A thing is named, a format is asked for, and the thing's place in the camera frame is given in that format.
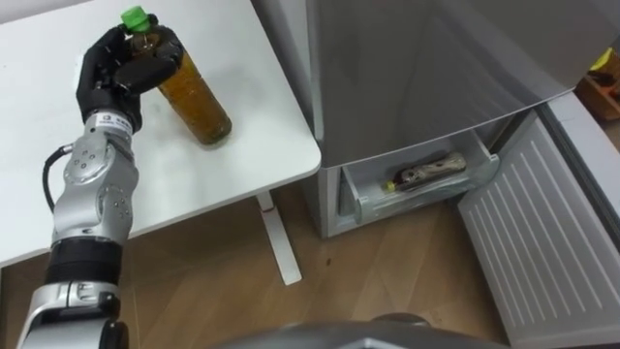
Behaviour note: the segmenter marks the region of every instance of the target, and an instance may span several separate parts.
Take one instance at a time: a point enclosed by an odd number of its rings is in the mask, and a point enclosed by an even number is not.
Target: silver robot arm
[[[18,348],[127,348],[127,329],[117,318],[138,184],[132,135],[124,114],[95,111],[73,144],[45,285],[32,297]]]
[[[118,321],[118,278],[138,184],[132,136],[142,125],[140,94],[170,78],[182,54],[180,45],[168,45],[134,57],[124,25],[84,54],[76,93],[84,133],[44,166],[54,230],[45,284],[32,296],[17,348],[128,348],[127,327]],[[48,168],[69,152],[65,190],[54,205]]]

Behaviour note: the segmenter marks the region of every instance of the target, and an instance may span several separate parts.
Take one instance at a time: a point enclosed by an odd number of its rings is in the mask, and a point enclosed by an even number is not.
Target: open drawer
[[[467,162],[464,172],[413,190],[389,193],[384,189],[399,170],[435,161],[453,151],[463,154]],[[485,184],[498,167],[498,156],[489,153],[474,131],[354,163],[343,168],[340,215],[352,214],[357,224],[364,224],[442,201]]]

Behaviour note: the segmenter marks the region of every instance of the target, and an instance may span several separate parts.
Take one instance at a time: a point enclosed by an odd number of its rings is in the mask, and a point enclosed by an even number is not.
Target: table top
[[[315,172],[321,154],[249,0],[141,0],[181,39],[232,120],[202,146],[159,91],[142,96],[130,237],[254,196]],[[75,100],[81,55],[130,0],[94,0],[0,25],[0,268],[48,250],[52,215],[43,163],[83,132]],[[68,157],[50,173],[64,187]]]

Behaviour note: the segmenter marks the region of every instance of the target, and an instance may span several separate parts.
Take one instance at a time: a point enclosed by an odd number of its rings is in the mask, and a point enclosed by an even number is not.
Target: bottle
[[[466,168],[467,162],[463,155],[458,152],[452,152],[435,162],[400,170],[396,173],[393,180],[387,181],[383,187],[384,190],[389,193],[394,191],[409,191],[419,188],[433,180],[463,172]]]
[[[121,18],[132,33],[130,42],[134,56],[153,54],[171,33],[174,35],[169,28],[152,23],[140,6],[129,9]],[[217,143],[231,132],[231,120],[185,49],[181,67],[159,86],[159,90],[201,143]]]

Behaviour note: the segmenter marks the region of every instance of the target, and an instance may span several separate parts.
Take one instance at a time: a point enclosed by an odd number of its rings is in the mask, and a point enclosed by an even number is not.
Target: refrigerator
[[[322,150],[322,237],[455,200],[511,346],[620,345],[620,154],[572,93],[620,2],[253,3]],[[384,189],[453,151],[464,172]]]

